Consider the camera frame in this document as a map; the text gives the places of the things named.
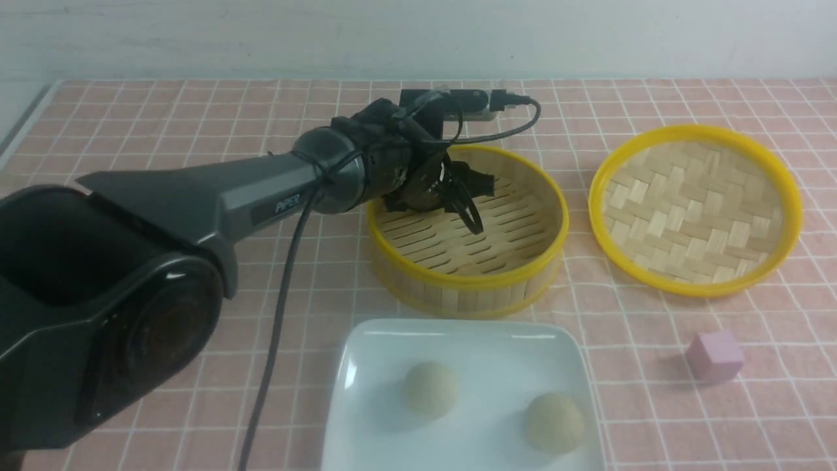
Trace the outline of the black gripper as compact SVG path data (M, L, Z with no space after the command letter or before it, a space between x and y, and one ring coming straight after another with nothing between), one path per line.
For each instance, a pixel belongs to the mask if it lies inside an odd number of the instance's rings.
M384 199L388 211L455 213L473 234L484 232L472 197L493 197L494 176L452 161L448 144L434 139L411 115L386 98L352 116L332 120L332 130L350 143L346 168L356 174L352 207Z

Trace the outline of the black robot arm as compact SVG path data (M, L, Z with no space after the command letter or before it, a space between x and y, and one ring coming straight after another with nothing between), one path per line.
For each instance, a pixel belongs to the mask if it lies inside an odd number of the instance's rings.
M63 448L179 373L238 286L237 243L305 207L457 213L494 178L377 99L288 152L86 174L2 199L2 454Z

